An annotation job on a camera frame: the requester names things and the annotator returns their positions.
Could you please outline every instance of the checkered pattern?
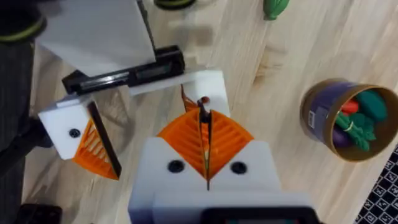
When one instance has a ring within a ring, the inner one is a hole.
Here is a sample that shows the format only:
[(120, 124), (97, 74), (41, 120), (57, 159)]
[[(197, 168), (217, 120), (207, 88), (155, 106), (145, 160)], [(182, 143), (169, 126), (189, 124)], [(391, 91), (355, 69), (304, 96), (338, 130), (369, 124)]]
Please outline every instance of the checkered pattern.
[(387, 161), (355, 223), (398, 224), (398, 146)]

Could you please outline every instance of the container label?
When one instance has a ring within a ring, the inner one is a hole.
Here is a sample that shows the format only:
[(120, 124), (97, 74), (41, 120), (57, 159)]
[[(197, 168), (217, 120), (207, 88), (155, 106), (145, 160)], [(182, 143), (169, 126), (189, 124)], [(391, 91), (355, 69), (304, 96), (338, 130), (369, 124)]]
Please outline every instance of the container label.
[(308, 114), (308, 125), (311, 127), (309, 129), (310, 132), (321, 142), (324, 142), (323, 128), (325, 127), (330, 108), (342, 94), (354, 86), (356, 84), (350, 82), (334, 83), (320, 91), (313, 99)]
[(308, 125), (314, 129), (315, 128), (315, 113), (310, 111), (308, 112)]

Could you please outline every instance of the wood grain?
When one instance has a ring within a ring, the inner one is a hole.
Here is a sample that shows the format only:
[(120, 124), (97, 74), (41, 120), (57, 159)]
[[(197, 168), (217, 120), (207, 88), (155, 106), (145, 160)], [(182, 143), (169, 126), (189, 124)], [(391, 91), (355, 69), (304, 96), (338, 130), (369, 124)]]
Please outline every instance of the wood grain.
[[(198, 0), (178, 12), (145, 2), (156, 46), (178, 44), (189, 67), (222, 69), (232, 118), (270, 144), (283, 189), (308, 193), (329, 224), (353, 222), (394, 145), (367, 162), (342, 161), (304, 134), (300, 100), (313, 84), (336, 77), (398, 91), (397, 4), (291, 0), (269, 22), (260, 0)], [(65, 94), (60, 80), (71, 70), (37, 47), (33, 113)], [(121, 180), (62, 161), (54, 149), (37, 149), (27, 157), (24, 201), (61, 206), (64, 223), (129, 223), (142, 144), (183, 113), (179, 90), (130, 98), (123, 87), (95, 97), (123, 167)]]

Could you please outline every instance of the purple toy eggplant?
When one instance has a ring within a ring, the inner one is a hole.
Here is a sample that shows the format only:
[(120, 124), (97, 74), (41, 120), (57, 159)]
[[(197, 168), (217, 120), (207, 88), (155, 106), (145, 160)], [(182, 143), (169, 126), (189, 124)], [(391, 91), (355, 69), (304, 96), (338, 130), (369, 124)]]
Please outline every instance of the purple toy eggplant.
[(353, 145), (353, 142), (348, 133), (335, 125), (333, 127), (333, 144), (335, 147), (350, 147)]

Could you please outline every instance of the red toy vegetable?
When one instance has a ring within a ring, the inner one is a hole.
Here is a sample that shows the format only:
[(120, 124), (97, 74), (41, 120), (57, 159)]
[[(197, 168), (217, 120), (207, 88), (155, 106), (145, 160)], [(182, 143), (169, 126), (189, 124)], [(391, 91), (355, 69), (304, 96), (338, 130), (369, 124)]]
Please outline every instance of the red toy vegetable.
[(358, 112), (359, 110), (359, 103), (353, 99), (347, 101), (343, 106), (341, 107), (341, 110), (344, 114), (353, 114)]

